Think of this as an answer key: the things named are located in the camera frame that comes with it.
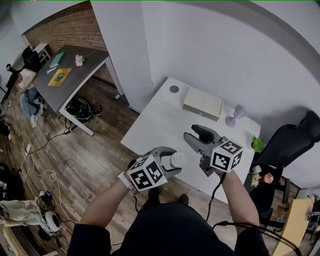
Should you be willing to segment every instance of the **gray desk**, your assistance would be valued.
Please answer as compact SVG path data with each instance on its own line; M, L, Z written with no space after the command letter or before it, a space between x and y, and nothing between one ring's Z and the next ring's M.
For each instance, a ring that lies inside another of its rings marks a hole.
M65 107L72 99L72 97L76 94L76 92L84 85L84 83L104 63L106 63L109 54L103 50L95 50L91 48L71 45L64 45L57 54L61 52L65 52L65 56L62 62L56 67L56 69L47 74L47 70L50 69L50 64L54 59L54 57L52 57L51 60L45 63L44 66L40 69L32 83L44 98L44 100L55 112L61 113L63 116L68 118L71 122L83 129L89 135L93 135L93 131L91 131L89 128L75 119L71 114L69 114L65 110ZM83 66L76 66L75 55L77 54L83 55L85 57ZM58 69L69 68L71 68L72 70L61 86L48 86L51 78L54 76Z

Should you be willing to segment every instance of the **wristband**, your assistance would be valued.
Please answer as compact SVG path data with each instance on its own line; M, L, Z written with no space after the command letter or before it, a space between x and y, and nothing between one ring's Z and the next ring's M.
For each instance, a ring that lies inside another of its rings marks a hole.
M132 189L135 188L135 186L126 178L124 172L121 172L121 173L118 175L118 178L123 182L123 184L127 187L127 189L132 190Z

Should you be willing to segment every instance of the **wooden floor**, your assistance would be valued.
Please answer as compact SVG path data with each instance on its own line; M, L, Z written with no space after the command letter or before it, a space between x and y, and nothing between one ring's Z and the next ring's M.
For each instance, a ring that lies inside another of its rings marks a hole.
M36 172L43 174L46 170L53 170L56 173L62 207L69 217L77 222L80 221L88 203L97 194L108 188L135 156L132 151L121 145L120 141L138 115L129 110L125 100L116 100L117 94L118 92L112 87L95 79L89 79L78 95L90 101L94 99L103 107L102 114L87 125L95 132L94 135L89 136L78 128L68 135L56 137L44 149L33 154ZM0 148L4 150L4 153L0 154L0 161L16 169L21 167L25 157L24 148L28 144L32 146L31 151L36 150L47 142L47 134L52 137L66 130L65 119L58 118L50 108L38 119L36 128L32 129L30 122L20 111L18 100L19 96L11 94L2 108L5 120L11 124L12 140L9 142L8 139L0 137ZM27 170L28 165L25 162L22 169L25 198L34 199L40 191L50 191L56 202L55 211L62 221L67 221L68 217L60 207L57 182L50 181L50 172L39 177L31 170L25 177ZM179 195L188 193L192 189L189 185L173 178L162 187L160 200L162 203L174 201ZM113 243L124 238L137 216L133 193L131 191L121 202L110 223L111 242ZM139 208L147 199L146 192L138 194L137 198ZM280 206L280 197L275 198L273 207L275 218L278 218L284 213L285 208ZM189 205L205 217L210 197L195 189L189 194L189 199ZM231 221L231 215L226 203L214 200L209 224L213 225L220 221ZM62 248L58 248L54 240L47 242L39 238L38 227L29 227L34 240L44 251L50 253L57 250L59 255L66 255L73 228L74 224L71 221L62 223L61 232L66 239L60 239ZM237 239L234 227L217 227L215 231L220 240L234 248ZM270 250L274 248L275 242L268 237L265 242ZM119 247L120 245L115 245L112 250Z

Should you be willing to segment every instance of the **brick wall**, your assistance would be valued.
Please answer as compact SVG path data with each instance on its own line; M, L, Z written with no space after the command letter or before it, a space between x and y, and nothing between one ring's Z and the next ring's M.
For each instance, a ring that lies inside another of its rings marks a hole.
M32 47L48 43L49 53L56 54L63 45L82 46L107 51L97 19L89 1L61 10L24 33ZM95 76L113 83L103 65Z

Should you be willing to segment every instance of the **white cable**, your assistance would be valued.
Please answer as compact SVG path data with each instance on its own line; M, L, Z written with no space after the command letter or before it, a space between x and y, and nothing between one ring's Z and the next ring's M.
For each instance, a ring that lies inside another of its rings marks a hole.
M189 191L189 193L186 194L186 195L189 196L189 194L190 194L192 191L194 191L194 189L195 189L195 188L191 189L191 190Z
M59 187L59 179L58 179L58 176L57 174L53 171L53 170L46 170L43 174L38 174L36 171L35 171L35 159L34 159L34 156L32 154L27 154L25 155L24 159L23 159L23 162L21 164L21 171L23 170L23 166L24 166L24 163L25 163L25 160L26 158L28 157L28 171L26 173L26 175L24 175L25 177L27 177L29 175L29 172L30 172L30 157L32 157L32 163L33 163L33 171L36 175L38 175L39 177L42 177L43 175L45 175L47 172L52 172L50 175L49 175L49 180L51 182L55 182L57 183L58 185L58 190L59 190L59 201L60 201L60 207L61 209L63 210L64 214L68 217L68 219L74 223L80 223L78 221L74 221L72 218L70 218L68 216L68 214L66 213L65 209L62 207L62 204L61 204L61 192L60 192L60 187Z
M108 225L107 227L109 227L109 229L110 229L110 240L111 240L111 226ZM119 241L113 242L111 245L112 245L112 246L121 245L122 242L123 242L123 240L119 240Z

